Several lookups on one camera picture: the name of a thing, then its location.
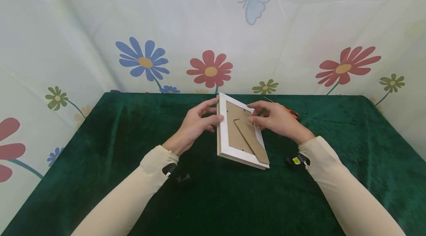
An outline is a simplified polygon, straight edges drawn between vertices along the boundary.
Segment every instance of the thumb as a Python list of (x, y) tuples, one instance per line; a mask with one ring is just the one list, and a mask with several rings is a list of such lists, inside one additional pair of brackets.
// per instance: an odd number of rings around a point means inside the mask
[(258, 117), (258, 116), (252, 116), (248, 118), (249, 122), (254, 124), (256, 127), (257, 126), (265, 126), (267, 124), (267, 118), (263, 118), (263, 117)]
[(223, 115), (211, 115), (205, 118), (201, 118), (201, 125), (207, 127), (208, 125), (218, 126), (223, 120)]

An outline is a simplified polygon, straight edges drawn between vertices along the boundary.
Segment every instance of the beige sleeve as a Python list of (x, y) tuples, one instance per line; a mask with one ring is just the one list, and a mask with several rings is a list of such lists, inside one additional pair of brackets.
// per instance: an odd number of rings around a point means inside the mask
[(166, 182), (162, 169), (179, 158), (157, 146), (78, 225), (72, 236), (124, 236), (142, 214), (148, 201)]
[(404, 231), (375, 197), (342, 164), (336, 152), (316, 137), (299, 146), (347, 236), (403, 236)]

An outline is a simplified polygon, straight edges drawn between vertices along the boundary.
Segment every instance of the orange scissors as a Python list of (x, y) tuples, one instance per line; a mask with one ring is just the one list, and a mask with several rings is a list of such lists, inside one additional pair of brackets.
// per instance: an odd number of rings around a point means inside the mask
[[(268, 99), (268, 100), (269, 100), (269, 101), (271, 101), (271, 102), (274, 102), (274, 101), (272, 101), (271, 99), (267, 98), (266, 96), (264, 96), (264, 98)], [(295, 118), (295, 119), (297, 119), (297, 120), (299, 120), (299, 119), (300, 119), (300, 116), (299, 116), (299, 114), (298, 114), (296, 111), (291, 110), (291, 109), (288, 109), (288, 108), (286, 108), (286, 107), (285, 107), (285, 109), (287, 110), (287, 112), (289, 112), (289, 113), (293, 116), (293, 118)]]

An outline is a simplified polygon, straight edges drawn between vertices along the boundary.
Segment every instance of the white fabric backdrop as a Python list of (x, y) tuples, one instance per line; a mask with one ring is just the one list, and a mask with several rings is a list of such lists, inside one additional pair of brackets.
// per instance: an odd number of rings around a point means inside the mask
[(0, 231), (109, 90), (365, 95), (426, 158), (425, 0), (0, 4)]

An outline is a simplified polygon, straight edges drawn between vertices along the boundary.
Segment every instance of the yellow flower center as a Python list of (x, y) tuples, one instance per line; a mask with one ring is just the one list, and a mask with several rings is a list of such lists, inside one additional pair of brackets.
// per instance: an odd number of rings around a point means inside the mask
[(205, 71), (204, 74), (209, 76), (209, 77), (213, 77), (217, 74), (217, 69), (215, 67), (208, 67)]
[(152, 67), (152, 61), (146, 57), (139, 57), (138, 62), (144, 68)]
[(351, 64), (343, 64), (336, 68), (337, 74), (347, 73), (352, 68)]

